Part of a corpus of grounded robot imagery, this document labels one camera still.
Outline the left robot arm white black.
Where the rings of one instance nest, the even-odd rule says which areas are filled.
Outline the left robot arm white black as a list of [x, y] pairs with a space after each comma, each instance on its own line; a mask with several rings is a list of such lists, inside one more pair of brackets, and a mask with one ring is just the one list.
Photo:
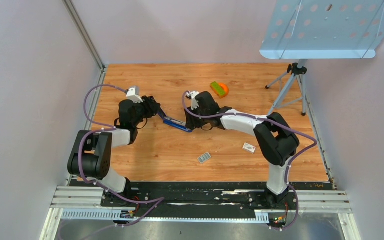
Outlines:
[[88, 182], [115, 192], [113, 198], [122, 207], [132, 203], [133, 193], [130, 180], [111, 167], [112, 149], [133, 144], [138, 135], [138, 125], [161, 110], [161, 104], [153, 96], [141, 99], [139, 103], [129, 99], [121, 101], [118, 122], [110, 130], [80, 130], [67, 163], [71, 175], [85, 177]]

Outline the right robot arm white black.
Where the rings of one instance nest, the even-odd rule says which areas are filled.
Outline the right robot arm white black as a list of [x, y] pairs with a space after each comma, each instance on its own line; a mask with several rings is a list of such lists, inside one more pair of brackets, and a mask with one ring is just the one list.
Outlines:
[[285, 119], [277, 112], [253, 115], [231, 107], [220, 107], [207, 91], [186, 91], [182, 99], [191, 101], [190, 107], [184, 108], [188, 128], [194, 130], [209, 124], [212, 128], [238, 131], [256, 138], [269, 166], [266, 204], [272, 209], [281, 207], [289, 188], [288, 164], [300, 145], [296, 133]]

